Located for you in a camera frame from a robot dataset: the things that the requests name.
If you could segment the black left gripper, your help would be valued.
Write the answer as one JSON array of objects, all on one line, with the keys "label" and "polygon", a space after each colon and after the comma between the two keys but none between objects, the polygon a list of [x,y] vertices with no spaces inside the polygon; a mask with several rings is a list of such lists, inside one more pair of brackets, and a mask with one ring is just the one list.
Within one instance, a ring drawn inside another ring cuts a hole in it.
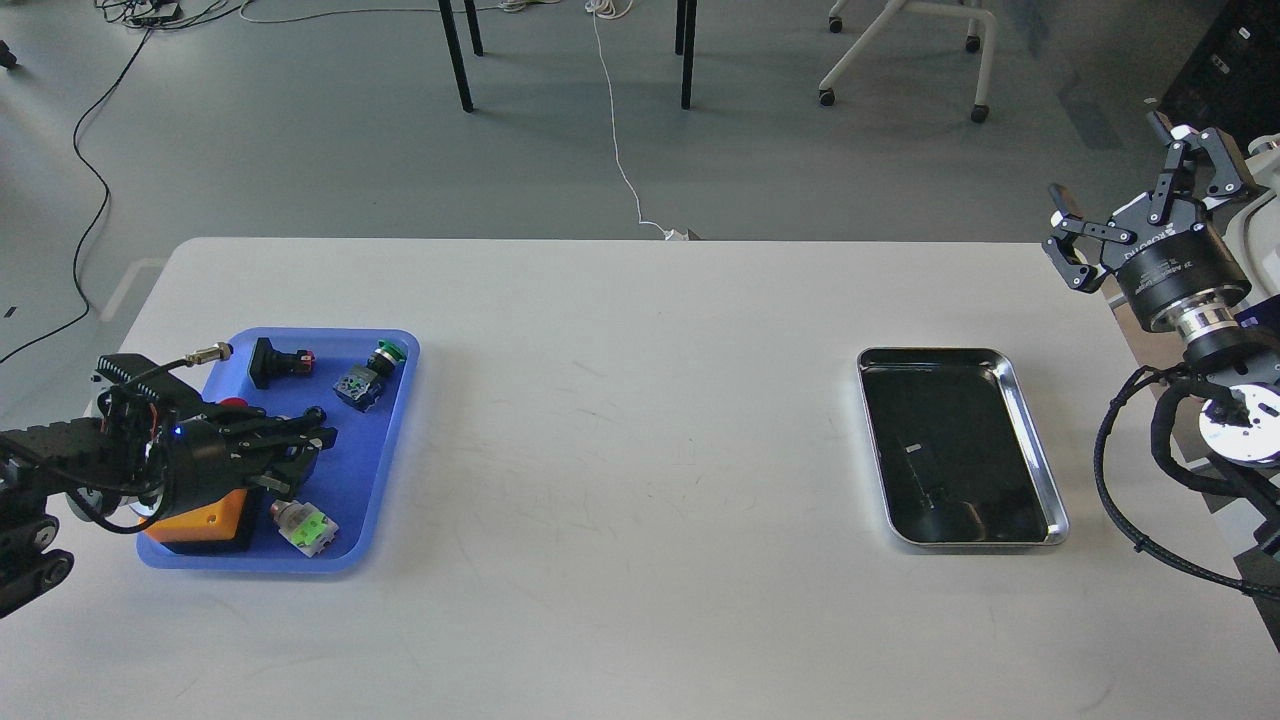
[{"label": "black left gripper", "polygon": [[150,495],[155,512],[187,512],[224,498],[233,489],[262,489],[273,498],[296,498],[332,448],[338,429],[298,416],[253,416],[229,425],[191,419],[160,434],[150,450]]}]

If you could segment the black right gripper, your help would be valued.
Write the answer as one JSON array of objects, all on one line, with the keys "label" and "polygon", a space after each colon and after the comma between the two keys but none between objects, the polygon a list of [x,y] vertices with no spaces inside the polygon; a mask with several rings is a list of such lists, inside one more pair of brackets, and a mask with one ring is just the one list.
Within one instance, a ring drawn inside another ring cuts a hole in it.
[{"label": "black right gripper", "polygon": [[[1260,196],[1260,184],[1229,133],[1174,126],[1161,111],[1149,111],[1147,120],[1166,147],[1162,169],[1149,192],[1149,224],[1166,224],[1178,208],[1189,208],[1198,218],[1210,219],[1217,208]],[[1042,249],[1065,286],[1093,293],[1114,270],[1143,331],[1171,332],[1174,322],[1165,314],[1192,296],[1213,291],[1233,307],[1252,291],[1247,274],[1211,225],[1194,223],[1184,231],[1156,234],[1129,231],[1088,222],[1062,184],[1048,184],[1048,193],[1055,211],[1050,219],[1052,231]],[[1128,246],[1137,238],[1115,269],[1106,264],[1108,243]],[[1097,246],[1094,261],[1078,247],[1083,240]]]}]

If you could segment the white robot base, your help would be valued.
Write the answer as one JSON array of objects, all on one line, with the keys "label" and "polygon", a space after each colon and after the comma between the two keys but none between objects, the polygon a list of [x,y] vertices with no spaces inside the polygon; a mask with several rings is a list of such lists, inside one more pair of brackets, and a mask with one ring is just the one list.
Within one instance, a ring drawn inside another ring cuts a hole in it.
[{"label": "white robot base", "polygon": [[1244,305],[1258,305],[1277,295],[1279,284],[1279,135],[1249,143],[1245,164],[1261,187],[1229,223],[1228,245],[1252,284]]}]

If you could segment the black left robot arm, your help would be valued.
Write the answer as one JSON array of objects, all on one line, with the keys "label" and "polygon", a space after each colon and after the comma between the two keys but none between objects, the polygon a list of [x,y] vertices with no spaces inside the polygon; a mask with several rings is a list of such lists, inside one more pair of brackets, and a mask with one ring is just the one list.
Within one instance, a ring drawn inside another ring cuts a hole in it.
[{"label": "black left robot arm", "polygon": [[317,406],[270,416],[209,402],[173,374],[232,354],[216,343],[164,364],[141,354],[102,355],[97,370],[108,387],[97,416],[3,433],[4,615],[59,585],[74,566],[74,556],[52,544],[60,521],[47,510],[49,497],[64,495],[84,520],[127,534],[110,516],[136,501],[150,509],[152,525],[241,488],[297,496],[338,432]]}]

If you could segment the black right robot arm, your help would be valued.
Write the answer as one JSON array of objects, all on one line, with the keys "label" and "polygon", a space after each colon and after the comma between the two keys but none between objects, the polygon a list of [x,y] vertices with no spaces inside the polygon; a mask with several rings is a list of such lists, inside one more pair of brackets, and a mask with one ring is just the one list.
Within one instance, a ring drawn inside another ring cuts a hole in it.
[{"label": "black right robot arm", "polygon": [[1105,451],[1117,415],[1147,386],[1161,384],[1149,424],[1158,469],[1202,495],[1240,498],[1261,516],[1256,546],[1277,556],[1277,334],[1235,315],[1252,283],[1213,227],[1213,211],[1257,199],[1261,186],[1235,140],[1216,128],[1175,126],[1151,111],[1165,147],[1155,187],[1088,220],[1061,184],[1050,186],[1055,211],[1043,250],[1065,286],[1096,292],[1114,278],[1140,328],[1172,332],[1183,360],[1142,366],[1110,401],[1094,439],[1094,483],[1114,525],[1139,553],[1244,596],[1274,601],[1277,587],[1225,577],[1174,553],[1139,530],[1115,503],[1105,479]]}]

